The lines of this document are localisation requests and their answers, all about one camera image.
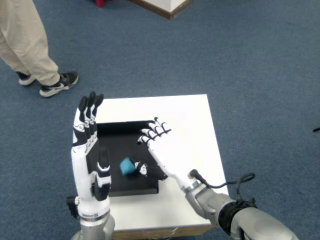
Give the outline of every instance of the person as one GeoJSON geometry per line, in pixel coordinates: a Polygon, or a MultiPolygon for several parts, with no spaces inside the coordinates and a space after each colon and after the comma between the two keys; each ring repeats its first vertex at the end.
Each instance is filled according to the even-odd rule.
{"type": "Polygon", "coordinates": [[[53,96],[73,87],[76,72],[58,73],[48,55],[47,35],[32,0],[0,0],[0,57],[28,86],[37,80],[40,95],[53,96]]]}

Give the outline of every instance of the black cable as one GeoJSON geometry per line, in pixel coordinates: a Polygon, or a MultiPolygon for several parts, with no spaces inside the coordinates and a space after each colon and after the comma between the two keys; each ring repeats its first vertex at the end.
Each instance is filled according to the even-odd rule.
{"type": "Polygon", "coordinates": [[[220,189],[222,187],[224,187],[225,185],[231,185],[231,184],[236,184],[236,196],[238,198],[238,201],[244,201],[244,199],[242,198],[241,194],[240,194],[240,184],[241,183],[245,183],[248,181],[251,181],[252,179],[255,178],[255,174],[253,172],[249,172],[245,175],[243,175],[239,180],[235,180],[235,181],[226,181],[225,183],[218,185],[218,186],[214,186],[214,185],[210,185],[201,175],[200,173],[196,170],[193,169],[190,173],[189,173],[190,177],[194,177],[196,179],[198,179],[201,183],[203,183],[204,185],[206,185],[208,188],[210,189],[220,189]]]}

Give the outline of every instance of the black sneaker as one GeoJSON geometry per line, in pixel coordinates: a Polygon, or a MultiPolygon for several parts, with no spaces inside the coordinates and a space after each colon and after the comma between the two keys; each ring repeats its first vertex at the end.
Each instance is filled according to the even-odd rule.
{"type": "Polygon", "coordinates": [[[30,84],[32,84],[34,82],[34,80],[36,80],[36,78],[34,76],[30,75],[25,75],[22,72],[17,71],[16,72],[19,75],[19,84],[22,86],[28,86],[30,84]]]}
{"type": "Polygon", "coordinates": [[[51,97],[63,90],[72,88],[78,82],[78,78],[78,73],[74,71],[60,74],[60,80],[56,84],[51,86],[41,85],[39,93],[42,97],[51,97]]]}

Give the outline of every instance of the khaki pants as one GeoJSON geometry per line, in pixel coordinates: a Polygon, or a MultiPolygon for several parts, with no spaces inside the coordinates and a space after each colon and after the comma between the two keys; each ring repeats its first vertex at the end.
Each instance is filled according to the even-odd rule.
{"type": "Polygon", "coordinates": [[[0,57],[14,71],[32,74],[41,84],[60,79],[48,56],[48,40],[32,0],[0,0],[0,57]]]}

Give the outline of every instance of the white table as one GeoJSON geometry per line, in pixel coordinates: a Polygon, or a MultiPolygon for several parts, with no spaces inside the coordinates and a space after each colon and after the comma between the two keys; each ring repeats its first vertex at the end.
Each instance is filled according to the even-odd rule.
{"type": "MultiPolygon", "coordinates": [[[[210,184],[225,182],[206,94],[104,99],[96,122],[146,121],[154,117],[166,121],[178,133],[192,156],[192,167],[210,184]]],[[[228,189],[217,192],[228,194],[228,189]]],[[[110,204],[115,233],[210,225],[195,213],[172,178],[159,181],[158,194],[111,197],[110,204]]]]}

